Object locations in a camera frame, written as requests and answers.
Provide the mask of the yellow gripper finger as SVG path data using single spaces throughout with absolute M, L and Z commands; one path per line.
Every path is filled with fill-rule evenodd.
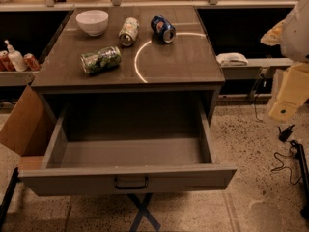
M 280 45 L 283 26 L 284 20 L 281 20 L 275 26 L 269 29 L 265 34 L 263 34 L 260 39 L 260 43 L 269 46 Z
M 273 77 L 268 116 L 281 123 L 291 119 L 309 99 L 309 64 L 293 63 Z

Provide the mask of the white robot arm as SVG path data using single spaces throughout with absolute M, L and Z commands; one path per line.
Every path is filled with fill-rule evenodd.
M 286 122 L 309 99 L 309 0 L 299 0 L 260 42 L 270 46 L 279 44 L 281 54 L 293 61 L 282 72 L 280 88 L 272 93 L 268 111 L 273 120 Z

